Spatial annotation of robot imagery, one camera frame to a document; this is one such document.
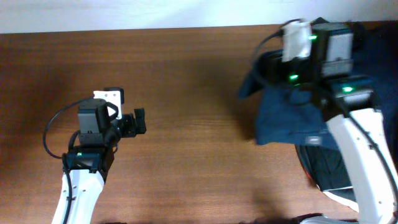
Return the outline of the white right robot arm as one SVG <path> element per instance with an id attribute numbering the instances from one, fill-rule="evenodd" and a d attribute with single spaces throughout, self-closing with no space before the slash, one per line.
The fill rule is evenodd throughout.
<path id="1" fill-rule="evenodd" d="M 294 19 L 275 36 L 282 49 L 255 50 L 248 76 L 264 92 L 256 142 L 294 144 L 317 187 L 358 223 L 396 223 L 396 32 Z"/>

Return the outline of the navy blue shorts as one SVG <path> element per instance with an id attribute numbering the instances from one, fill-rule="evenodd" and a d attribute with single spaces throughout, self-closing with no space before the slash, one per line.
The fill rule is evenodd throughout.
<path id="1" fill-rule="evenodd" d="M 311 93 L 260 84 L 250 70 L 239 88 L 238 97 L 245 99 L 260 90 L 262 98 L 254 122 L 256 144 L 279 142 L 338 149 L 321 111 L 315 105 L 306 103 Z"/>

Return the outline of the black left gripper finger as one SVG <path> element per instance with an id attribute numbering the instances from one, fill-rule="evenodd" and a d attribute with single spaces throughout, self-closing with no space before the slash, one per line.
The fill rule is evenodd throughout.
<path id="1" fill-rule="evenodd" d="M 135 108 L 134 114 L 136 119 L 145 120 L 145 109 L 144 108 Z"/>
<path id="2" fill-rule="evenodd" d="M 136 134 L 145 134 L 147 131 L 146 125 L 137 125 Z"/>

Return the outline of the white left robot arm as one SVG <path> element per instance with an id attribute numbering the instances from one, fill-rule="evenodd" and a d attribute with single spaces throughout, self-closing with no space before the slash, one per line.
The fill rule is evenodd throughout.
<path id="1" fill-rule="evenodd" d="M 121 119 L 110 115 L 109 108 L 119 111 L 116 105 L 99 99 L 78 106 L 80 129 L 70 138 L 68 152 L 62 155 L 62 191 L 53 223 L 89 223 L 119 141 L 146 132 L 143 108 Z"/>

